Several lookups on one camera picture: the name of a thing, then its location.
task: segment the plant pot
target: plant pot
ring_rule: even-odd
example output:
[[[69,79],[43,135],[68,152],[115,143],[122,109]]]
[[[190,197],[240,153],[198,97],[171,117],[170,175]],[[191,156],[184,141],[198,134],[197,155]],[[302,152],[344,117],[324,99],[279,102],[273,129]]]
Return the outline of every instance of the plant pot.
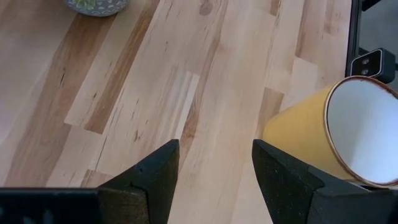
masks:
[[[74,0],[64,0],[72,9],[87,16],[110,16],[124,9],[129,0],[96,0],[96,4],[90,8],[78,6]]]

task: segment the wood grain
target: wood grain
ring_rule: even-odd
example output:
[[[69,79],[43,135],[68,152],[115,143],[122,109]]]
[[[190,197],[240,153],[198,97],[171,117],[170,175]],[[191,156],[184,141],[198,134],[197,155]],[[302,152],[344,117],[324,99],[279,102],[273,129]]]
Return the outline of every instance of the wood grain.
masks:
[[[351,1],[0,2],[0,185],[96,187],[180,139],[169,223],[271,223],[269,118],[344,77]]]

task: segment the cup rim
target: cup rim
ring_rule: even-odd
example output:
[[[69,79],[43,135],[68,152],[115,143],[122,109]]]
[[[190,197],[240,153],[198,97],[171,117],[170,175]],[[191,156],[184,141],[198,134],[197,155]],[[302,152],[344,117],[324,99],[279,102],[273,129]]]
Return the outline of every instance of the cup rim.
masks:
[[[323,128],[325,130],[326,133],[326,138],[328,140],[329,146],[331,147],[331,150],[333,151],[333,155],[336,157],[336,160],[339,162],[339,164],[344,168],[344,170],[349,173],[350,175],[352,175],[356,180],[368,184],[370,186],[373,187],[379,187],[379,188],[388,188],[388,187],[394,187],[396,185],[398,185],[398,177],[388,183],[375,183],[369,180],[366,180],[363,177],[360,177],[359,175],[357,175],[353,170],[351,170],[351,168],[349,168],[349,166],[344,162],[344,160],[341,158],[341,156],[339,155],[335,145],[333,144],[333,141],[331,139],[331,134],[329,131],[329,125],[328,125],[328,107],[329,107],[329,102],[330,99],[333,95],[333,93],[335,92],[335,90],[342,85],[345,82],[349,82],[352,80],[363,80],[366,82],[371,82],[376,84],[377,86],[383,88],[384,90],[386,90],[389,94],[391,94],[392,96],[394,96],[397,100],[398,100],[398,94],[392,90],[389,86],[387,86],[386,84],[384,84],[383,82],[380,82],[379,80],[376,80],[374,78],[370,78],[370,77],[364,77],[364,76],[350,76],[350,77],[346,77],[344,79],[342,79],[341,81],[339,81],[338,83],[334,84],[331,88],[331,90],[328,93],[328,96],[326,97],[325,100],[325,104],[323,105]]]

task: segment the yellow cup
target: yellow cup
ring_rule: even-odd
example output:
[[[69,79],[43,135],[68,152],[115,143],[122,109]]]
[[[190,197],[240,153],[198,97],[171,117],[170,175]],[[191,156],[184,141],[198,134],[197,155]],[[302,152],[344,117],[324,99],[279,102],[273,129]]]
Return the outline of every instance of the yellow cup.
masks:
[[[344,94],[348,97],[346,100],[337,97]],[[371,101],[362,102],[365,97],[370,98]],[[397,98],[396,93],[377,80],[360,76],[348,77],[273,117],[264,129],[263,140],[340,179],[374,187],[392,187],[398,184],[397,172],[390,171],[390,169],[396,168],[396,165],[390,163],[391,157],[398,156],[398,150],[395,150],[395,152],[393,150],[394,147],[397,147],[394,145],[395,140],[388,140],[388,137],[378,139],[378,135],[361,135],[375,132],[376,130],[373,130],[375,127],[372,126],[380,126],[374,120],[382,118],[382,114],[374,110],[374,107],[392,105],[391,110],[394,110],[394,107],[398,105]],[[377,99],[388,100],[388,102],[384,103]],[[350,110],[355,106],[350,107],[347,104],[349,100],[358,104],[355,106],[359,110],[370,111],[367,112],[368,115],[362,115],[361,111],[355,111],[362,116],[362,118],[359,118],[360,116],[350,113]],[[388,118],[389,121],[397,120],[395,116],[390,117]],[[367,128],[360,127],[364,123],[369,123]],[[352,134],[353,130],[355,131],[354,126],[357,127],[359,134]],[[388,128],[386,130],[383,130],[383,128],[381,126],[378,131],[388,131]],[[385,139],[390,141],[389,145],[384,147],[386,148],[385,151],[383,149],[379,150],[380,152],[373,150],[372,144],[383,144],[383,142],[380,142],[386,141]],[[350,154],[351,148],[347,146],[352,145],[352,143],[358,145],[358,148]],[[379,178],[378,173],[386,173],[386,176],[377,179]]]

